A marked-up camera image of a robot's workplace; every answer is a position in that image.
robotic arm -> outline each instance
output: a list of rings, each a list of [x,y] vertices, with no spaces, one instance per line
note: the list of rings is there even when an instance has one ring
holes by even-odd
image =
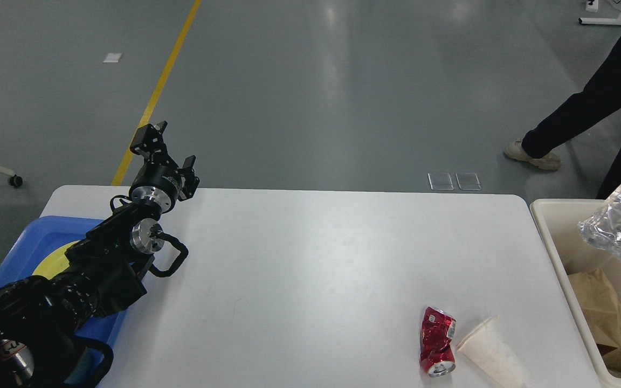
[[[147,272],[170,276],[187,257],[188,249],[157,222],[177,200],[192,198],[200,180],[195,156],[178,167],[168,155],[162,138],[166,125],[136,131],[130,149],[143,157],[143,167],[128,196],[112,199],[110,218],[67,249],[69,268],[51,280],[33,275],[0,288],[0,388],[96,386],[109,371],[113,352],[75,332],[91,317],[127,309],[147,293],[141,282]],[[165,241],[180,253],[163,271],[153,265],[153,253]],[[101,352],[103,359],[84,381],[69,385],[67,378],[87,349]]]

white paper cup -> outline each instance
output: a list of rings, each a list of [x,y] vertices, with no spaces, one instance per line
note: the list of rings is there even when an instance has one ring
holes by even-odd
[[[457,350],[505,388],[520,388],[528,371],[498,330],[500,315],[479,324],[457,345]]]

blue plastic tray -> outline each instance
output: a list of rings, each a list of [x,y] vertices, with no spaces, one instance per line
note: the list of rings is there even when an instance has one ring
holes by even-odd
[[[35,219],[25,227],[0,265],[0,287],[32,275],[47,255],[59,246],[82,240],[86,232],[101,222],[101,219],[58,216]],[[125,311],[122,311],[109,317],[91,318],[76,334],[112,346],[119,334],[124,315]]]

caster wheel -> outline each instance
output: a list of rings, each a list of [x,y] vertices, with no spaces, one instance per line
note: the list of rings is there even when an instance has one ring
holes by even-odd
[[[9,184],[14,187],[20,187],[23,184],[23,179],[18,175],[14,175],[9,177]]]

gray floor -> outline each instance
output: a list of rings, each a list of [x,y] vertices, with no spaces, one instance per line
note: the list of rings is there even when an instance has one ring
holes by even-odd
[[[0,262],[56,187],[110,184],[191,5],[0,2],[0,164],[25,179],[0,175]],[[481,192],[590,198],[621,111],[557,148],[559,172],[502,155],[621,34],[580,16],[567,0],[203,0],[152,121],[203,187],[431,192],[427,172],[477,172]]]

